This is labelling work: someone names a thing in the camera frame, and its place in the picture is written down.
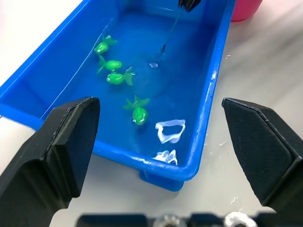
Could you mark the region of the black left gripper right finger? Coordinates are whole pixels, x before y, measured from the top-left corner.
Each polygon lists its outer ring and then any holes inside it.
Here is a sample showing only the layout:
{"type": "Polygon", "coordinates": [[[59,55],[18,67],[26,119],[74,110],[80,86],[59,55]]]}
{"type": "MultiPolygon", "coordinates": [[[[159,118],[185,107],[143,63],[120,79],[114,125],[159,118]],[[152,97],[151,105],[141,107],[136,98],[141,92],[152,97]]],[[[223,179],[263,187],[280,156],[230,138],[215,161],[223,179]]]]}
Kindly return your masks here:
{"type": "Polygon", "coordinates": [[[303,140],[271,108],[234,98],[222,101],[237,160],[260,204],[260,227],[303,224],[303,140]]]}

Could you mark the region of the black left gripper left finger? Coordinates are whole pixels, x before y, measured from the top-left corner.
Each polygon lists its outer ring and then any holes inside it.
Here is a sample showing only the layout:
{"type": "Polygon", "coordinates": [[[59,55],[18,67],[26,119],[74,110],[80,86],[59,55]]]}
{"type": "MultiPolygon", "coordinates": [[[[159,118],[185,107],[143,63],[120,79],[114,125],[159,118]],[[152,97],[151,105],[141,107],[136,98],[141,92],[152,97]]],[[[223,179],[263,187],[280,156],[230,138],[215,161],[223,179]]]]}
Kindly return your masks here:
{"type": "Polygon", "coordinates": [[[100,101],[85,97],[54,108],[0,176],[0,224],[47,227],[80,196],[99,123],[100,101]]]}

